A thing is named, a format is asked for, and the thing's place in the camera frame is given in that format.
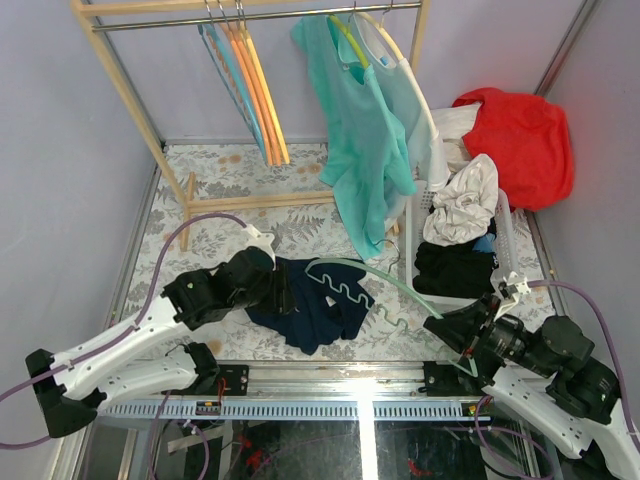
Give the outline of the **navy blue t shirt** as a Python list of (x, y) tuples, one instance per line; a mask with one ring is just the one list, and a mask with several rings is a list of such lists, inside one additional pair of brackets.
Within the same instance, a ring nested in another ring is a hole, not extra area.
[(250, 320), (285, 338), (285, 343), (312, 355), (336, 340), (354, 340), (374, 306), (374, 298), (360, 285), (365, 272), (341, 264), (309, 267), (309, 259), (285, 259), (277, 264), (287, 271), (296, 307), (286, 315), (249, 309)]

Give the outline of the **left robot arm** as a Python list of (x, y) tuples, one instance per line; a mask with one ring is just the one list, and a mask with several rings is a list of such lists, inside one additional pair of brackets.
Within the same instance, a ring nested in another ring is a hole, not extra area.
[(32, 352), (25, 363), (49, 437), (75, 433), (112, 405), (141, 396), (217, 390), (220, 366), (204, 343), (188, 342), (153, 361), (136, 359), (232, 311), (284, 315), (295, 305), (283, 261), (248, 247), (213, 269), (180, 274), (138, 315), (81, 345), (58, 353)]

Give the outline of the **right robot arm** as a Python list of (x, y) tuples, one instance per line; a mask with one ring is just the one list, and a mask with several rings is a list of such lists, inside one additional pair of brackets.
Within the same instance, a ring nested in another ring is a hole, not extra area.
[(638, 435), (625, 418), (621, 379), (593, 357), (593, 341), (569, 317), (550, 316), (529, 331), (510, 313), (519, 298), (485, 295), (426, 319), (459, 356), (458, 387), (505, 404), (565, 457), (602, 460), (614, 477), (638, 478)]

